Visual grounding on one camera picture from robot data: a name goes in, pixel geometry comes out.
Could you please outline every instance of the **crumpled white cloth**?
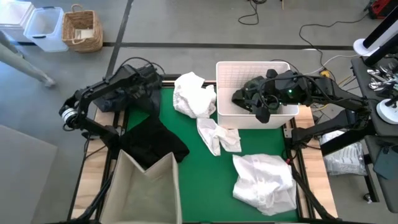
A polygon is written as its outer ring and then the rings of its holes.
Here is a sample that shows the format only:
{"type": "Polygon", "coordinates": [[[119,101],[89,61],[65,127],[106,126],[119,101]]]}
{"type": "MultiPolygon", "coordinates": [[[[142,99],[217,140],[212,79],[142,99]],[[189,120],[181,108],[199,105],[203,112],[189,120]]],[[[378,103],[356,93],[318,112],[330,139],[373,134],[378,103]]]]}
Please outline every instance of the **crumpled white cloth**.
{"type": "Polygon", "coordinates": [[[174,82],[174,109],[191,118],[209,118],[216,111],[214,86],[202,88],[204,78],[193,72],[180,76],[174,82]]]}
{"type": "Polygon", "coordinates": [[[220,156],[220,142],[227,152],[241,152],[241,138],[237,129],[225,129],[213,119],[198,118],[197,128],[200,137],[214,156],[220,156]]]}
{"type": "Polygon", "coordinates": [[[296,209],[296,182],[292,168],[280,156],[233,155],[239,174],[233,197],[256,207],[263,215],[296,209]]]}

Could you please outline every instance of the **green mat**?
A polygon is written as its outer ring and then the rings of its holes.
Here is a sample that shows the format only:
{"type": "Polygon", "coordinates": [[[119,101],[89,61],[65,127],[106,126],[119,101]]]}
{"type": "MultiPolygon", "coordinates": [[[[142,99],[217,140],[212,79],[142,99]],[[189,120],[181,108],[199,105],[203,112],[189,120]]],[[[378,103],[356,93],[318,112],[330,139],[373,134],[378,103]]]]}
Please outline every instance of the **green mat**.
{"type": "MultiPolygon", "coordinates": [[[[173,88],[162,90],[160,120],[189,148],[189,155],[179,164],[180,196],[185,222],[265,222],[297,221],[297,212],[273,216],[262,215],[256,208],[232,196],[238,174],[232,162],[232,153],[221,149],[221,156],[213,156],[198,134],[196,120],[175,111],[173,88]]],[[[128,129],[148,117],[130,109],[128,129]]],[[[211,118],[217,121],[217,114],[211,118]]],[[[281,155],[284,149],[282,129],[239,130],[242,153],[281,155]]]]}

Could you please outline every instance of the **concrete floor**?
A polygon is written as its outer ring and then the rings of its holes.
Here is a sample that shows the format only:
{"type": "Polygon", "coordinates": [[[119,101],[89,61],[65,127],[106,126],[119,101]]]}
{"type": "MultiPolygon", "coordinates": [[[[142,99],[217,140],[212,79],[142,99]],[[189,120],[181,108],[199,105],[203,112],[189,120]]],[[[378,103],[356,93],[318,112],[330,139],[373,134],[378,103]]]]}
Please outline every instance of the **concrete floor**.
{"type": "MultiPolygon", "coordinates": [[[[65,12],[79,2],[96,10],[104,27],[104,41],[115,42],[127,0],[51,1],[34,0],[36,7],[60,6],[65,12]]],[[[216,43],[305,45],[298,32],[309,23],[331,24],[337,20],[354,21],[363,16],[367,0],[285,0],[282,11],[278,0],[259,6],[260,24],[244,26],[238,17],[251,13],[244,0],[135,0],[132,4],[123,42],[216,43]]],[[[357,24],[339,24],[333,28],[307,27],[303,36],[317,45],[351,45],[366,37],[380,21],[365,18],[357,24]]],[[[33,223],[59,222],[67,217],[83,157],[84,139],[79,131],[65,132],[58,110],[78,88],[90,85],[106,73],[113,47],[91,54],[72,50],[45,53],[36,46],[20,46],[26,59],[47,72],[58,85],[46,89],[41,83],[0,64],[0,124],[49,142],[58,153],[47,179],[33,223]]],[[[324,62],[334,55],[354,55],[352,51],[325,50],[324,62]]],[[[302,73],[320,67],[314,50],[245,49],[156,49],[121,48],[116,66],[124,59],[141,56],[163,66],[167,73],[194,71],[207,80],[215,79],[215,65],[222,60],[288,60],[302,73]]],[[[338,58],[327,67],[337,81],[352,75],[349,58],[338,58]]],[[[345,89],[356,87],[352,82],[345,89]]],[[[358,89],[351,92],[360,94],[358,89]]],[[[324,113],[334,117],[340,109],[329,106],[324,113]]],[[[398,223],[398,215],[388,212],[384,202],[366,204],[363,177],[330,177],[339,217],[344,220],[374,223],[398,223]]]]}

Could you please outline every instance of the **white bin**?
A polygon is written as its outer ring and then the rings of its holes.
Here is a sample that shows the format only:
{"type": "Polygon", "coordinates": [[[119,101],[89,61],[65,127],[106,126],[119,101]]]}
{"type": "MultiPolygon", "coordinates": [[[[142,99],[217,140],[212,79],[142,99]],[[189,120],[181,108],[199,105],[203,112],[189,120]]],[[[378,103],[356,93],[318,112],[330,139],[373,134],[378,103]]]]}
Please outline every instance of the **white bin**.
{"type": "Polygon", "coordinates": [[[277,114],[272,114],[269,122],[262,124],[256,115],[238,107],[232,102],[233,93],[258,76],[266,77],[268,69],[277,73],[290,69],[286,62],[218,62],[217,77],[217,118],[218,125],[229,129],[275,129],[299,113],[299,106],[280,106],[277,114]]]}
{"type": "Polygon", "coordinates": [[[24,36],[27,21],[35,7],[30,2],[7,2],[0,7],[0,30],[11,40],[30,42],[24,36]]]}
{"type": "Polygon", "coordinates": [[[67,51],[62,42],[63,10],[60,7],[34,9],[24,35],[45,52],[67,51]]]}

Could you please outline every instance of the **fabric storage box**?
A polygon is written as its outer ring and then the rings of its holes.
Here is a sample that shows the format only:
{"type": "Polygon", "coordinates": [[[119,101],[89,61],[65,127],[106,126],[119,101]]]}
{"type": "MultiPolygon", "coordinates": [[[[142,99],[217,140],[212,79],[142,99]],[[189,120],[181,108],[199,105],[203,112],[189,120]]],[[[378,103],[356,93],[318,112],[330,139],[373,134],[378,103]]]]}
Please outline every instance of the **fabric storage box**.
{"type": "Polygon", "coordinates": [[[10,40],[30,42],[24,36],[27,22],[35,7],[31,2],[7,2],[0,7],[0,30],[10,40]]]}
{"type": "Polygon", "coordinates": [[[62,21],[62,41],[76,52],[86,53],[101,50],[103,28],[95,11],[85,10],[79,4],[72,6],[62,21]]]}
{"type": "Polygon", "coordinates": [[[262,124],[256,115],[244,110],[232,102],[233,93],[258,76],[266,77],[268,69],[277,73],[290,70],[286,62],[218,62],[216,65],[217,82],[217,119],[218,125],[229,129],[275,129],[284,125],[299,113],[298,105],[281,105],[277,114],[272,114],[269,122],[262,124]]]}
{"type": "Polygon", "coordinates": [[[34,9],[24,35],[45,52],[67,51],[68,46],[62,42],[62,17],[60,7],[34,9]]]}
{"type": "Polygon", "coordinates": [[[120,150],[104,203],[103,224],[181,224],[178,165],[172,153],[144,170],[120,150]]]}

